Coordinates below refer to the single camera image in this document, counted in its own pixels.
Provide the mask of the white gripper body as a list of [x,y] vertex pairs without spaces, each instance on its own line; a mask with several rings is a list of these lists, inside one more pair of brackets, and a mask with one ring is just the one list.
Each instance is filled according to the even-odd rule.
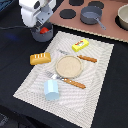
[[53,14],[56,0],[19,0],[23,23],[34,27],[37,22],[43,25]]

